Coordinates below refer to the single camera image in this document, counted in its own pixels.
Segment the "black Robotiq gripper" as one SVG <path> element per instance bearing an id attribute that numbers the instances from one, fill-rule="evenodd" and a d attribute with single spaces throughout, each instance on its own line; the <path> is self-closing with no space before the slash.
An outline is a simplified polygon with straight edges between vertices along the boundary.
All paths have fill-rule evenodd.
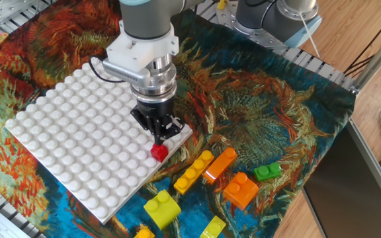
<path id="1" fill-rule="evenodd" d="M 182 121 L 173 116 L 174 98 L 165 102 L 146 103 L 137 101 L 137 106 L 130 114 L 137 120 L 144 130 L 154 136 L 154 143 L 162 145 L 163 142 L 178 133 L 184 127 Z"/>

